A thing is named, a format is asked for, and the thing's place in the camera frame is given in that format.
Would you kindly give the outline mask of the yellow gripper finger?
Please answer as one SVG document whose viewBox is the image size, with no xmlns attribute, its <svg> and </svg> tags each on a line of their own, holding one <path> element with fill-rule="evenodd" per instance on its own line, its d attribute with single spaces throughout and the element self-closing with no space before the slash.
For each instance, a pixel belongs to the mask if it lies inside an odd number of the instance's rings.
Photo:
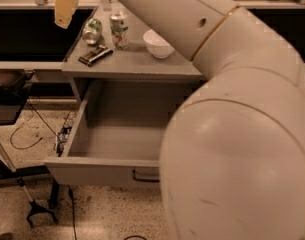
<svg viewBox="0 0 305 240">
<path fill-rule="evenodd" d="M 78 0 L 55 0 L 55 24 L 67 29 L 78 6 Z"/>
</svg>

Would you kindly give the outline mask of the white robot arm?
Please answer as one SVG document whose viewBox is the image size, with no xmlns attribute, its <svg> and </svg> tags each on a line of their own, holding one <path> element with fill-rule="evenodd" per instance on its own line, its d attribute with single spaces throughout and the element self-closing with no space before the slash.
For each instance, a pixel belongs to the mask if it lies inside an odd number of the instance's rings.
<svg viewBox="0 0 305 240">
<path fill-rule="evenodd" d="M 305 240 L 305 65 L 233 0 L 118 0 L 206 78 L 161 144 L 171 240 Z"/>
</svg>

